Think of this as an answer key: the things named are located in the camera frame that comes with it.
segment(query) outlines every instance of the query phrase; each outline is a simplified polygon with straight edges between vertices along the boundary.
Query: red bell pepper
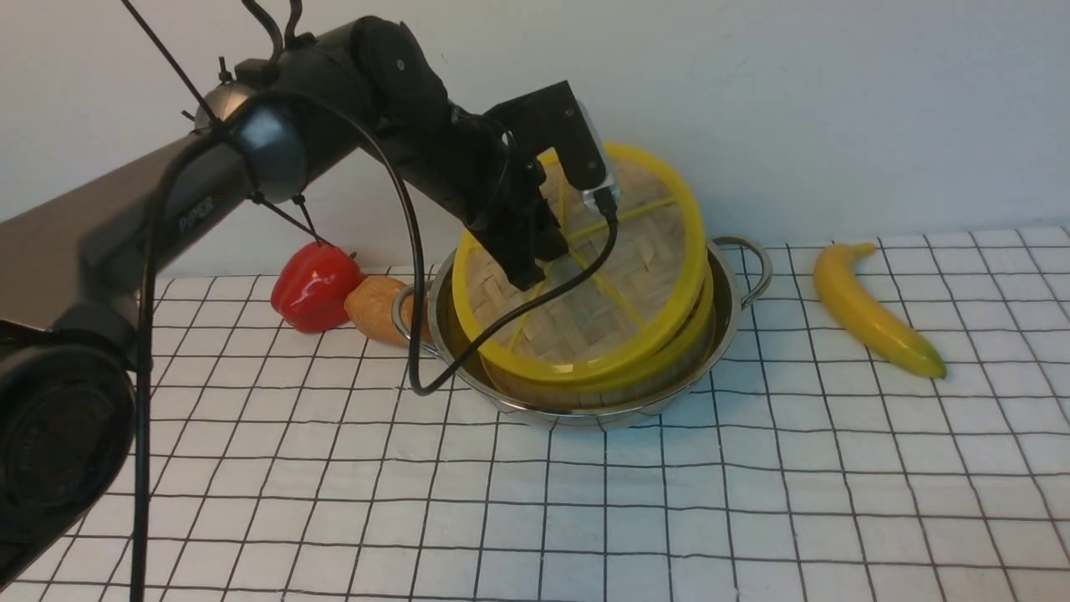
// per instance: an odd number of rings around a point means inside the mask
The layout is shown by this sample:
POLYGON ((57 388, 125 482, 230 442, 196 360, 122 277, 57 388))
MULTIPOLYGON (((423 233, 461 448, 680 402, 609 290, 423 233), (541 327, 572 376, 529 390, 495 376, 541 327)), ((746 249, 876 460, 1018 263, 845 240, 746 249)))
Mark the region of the red bell pepper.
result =
POLYGON ((271 292, 271 307, 299 333, 331 330, 349 320, 346 296, 364 277, 342 249, 310 242, 282 267, 271 292))

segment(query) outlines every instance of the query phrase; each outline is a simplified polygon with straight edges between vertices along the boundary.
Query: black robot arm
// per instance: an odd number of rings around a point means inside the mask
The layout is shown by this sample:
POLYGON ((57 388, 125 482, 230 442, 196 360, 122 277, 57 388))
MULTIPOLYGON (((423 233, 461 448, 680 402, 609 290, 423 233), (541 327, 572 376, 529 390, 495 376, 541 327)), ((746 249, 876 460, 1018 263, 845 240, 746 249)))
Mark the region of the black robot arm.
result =
POLYGON ((0 222, 0 589, 95 503, 129 449, 126 371, 148 370, 135 362, 133 292, 147 212, 177 159, 153 244, 160 268, 250 196, 288 200, 353 150, 370 152, 337 111, 372 132, 401 176, 521 289, 542 279, 537 259, 566 251, 539 192, 540 152, 557 151, 585 200, 618 194, 567 82, 471 113, 404 25, 365 17, 288 35, 277 58, 224 79, 208 95, 227 133, 218 143, 202 108, 187 136, 0 222))

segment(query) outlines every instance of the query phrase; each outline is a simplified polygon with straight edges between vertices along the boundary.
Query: metal handle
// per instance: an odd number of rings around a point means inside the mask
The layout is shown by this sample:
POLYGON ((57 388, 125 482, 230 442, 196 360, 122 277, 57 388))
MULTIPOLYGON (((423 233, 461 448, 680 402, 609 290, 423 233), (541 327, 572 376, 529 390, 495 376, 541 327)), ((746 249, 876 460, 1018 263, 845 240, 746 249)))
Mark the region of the metal handle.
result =
POLYGON ((744 295, 743 300, 739 303, 739 307, 744 310, 747 309, 751 304, 754 303, 765 290, 769 288, 769 282, 773 281, 773 259, 769 258, 769 253, 765 251, 765 248, 761 244, 744 236, 717 236, 714 238, 714 244, 720 246, 722 244, 737 244, 754 254, 758 254, 758 261, 762 264, 762 277, 758 279, 758 285, 750 289, 750 292, 744 295))
MULTIPOLYGON (((413 288, 414 287, 412 284, 402 288, 401 291, 398 292, 398 295, 394 297, 394 306, 391 308, 391 321, 394 322, 394 330, 398 331, 398 335, 400 335, 406 341, 412 341, 412 334, 409 333, 409 327, 406 326, 404 321, 401 320, 401 306, 404 305, 406 297, 412 294, 413 288)), ((440 360, 442 359, 442 354, 440 354, 433 345, 421 341, 419 350, 431 357, 439 358, 440 360)))

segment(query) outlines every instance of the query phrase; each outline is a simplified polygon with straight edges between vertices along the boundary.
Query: toy banana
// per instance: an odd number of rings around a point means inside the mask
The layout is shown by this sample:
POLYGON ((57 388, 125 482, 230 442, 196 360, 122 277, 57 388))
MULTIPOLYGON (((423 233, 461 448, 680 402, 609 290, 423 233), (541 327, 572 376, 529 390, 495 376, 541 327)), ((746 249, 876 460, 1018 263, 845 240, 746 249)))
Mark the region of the toy banana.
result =
POLYGON ((872 243, 825 248, 813 267, 821 303, 840 326, 882 358, 918 376, 944 379, 947 367, 935 348, 878 304, 855 278, 855 260, 875 250, 872 243))

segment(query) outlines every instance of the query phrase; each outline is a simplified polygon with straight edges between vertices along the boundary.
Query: stainless steel pot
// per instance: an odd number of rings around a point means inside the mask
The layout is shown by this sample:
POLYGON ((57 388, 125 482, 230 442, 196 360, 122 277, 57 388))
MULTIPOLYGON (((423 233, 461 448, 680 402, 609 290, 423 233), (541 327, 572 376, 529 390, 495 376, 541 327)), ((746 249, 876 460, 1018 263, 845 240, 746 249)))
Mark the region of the stainless steel pot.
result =
MULTIPOLYGON (((765 252, 764 248, 749 238, 742 236, 720 236, 710 241, 707 244, 707 248, 709 268, 714 274, 714 321, 710 324, 710 328, 715 329, 713 345, 710 345, 705 361, 671 387, 667 387, 657 393, 642 399, 617 405, 562 410, 528 403, 502 393, 494 388, 490 379, 487 377, 487 373, 484 371, 483 364, 478 357, 465 362, 457 372, 457 375, 473 389, 483 393, 501 413, 510 415, 513 418, 530 425, 549 427, 551 429, 574 428, 607 431, 630 427, 657 416, 673 400, 686 393, 691 386, 714 368, 717 360, 721 359, 721 356, 729 349, 739 327, 743 310, 765 292, 769 285, 769 281, 773 279, 773 263, 769 260, 768 253, 765 252), (736 284, 735 274, 729 271, 723 251, 718 246, 723 244, 743 246, 758 254, 761 261, 762 276, 759 278, 758 285, 742 297, 736 284)), ((450 254, 439 268, 439 273, 431 284, 431 291, 428 295, 427 314, 434 345, 427 343, 421 345, 421 349, 425 353, 441 358, 447 365, 453 364, 454 359, 470 343, 470 340, 457 322, 457 314, 454 312, 453 285, 450 282, 453 278, 453 264, 454 257, 450 254)), ((402 290, 397 298, 395 298, 393 311, 394 327, 407 340, 410 338, 410 335, 401 320, 401 305, 410 294, 412 294, 411 285, 402 290)))

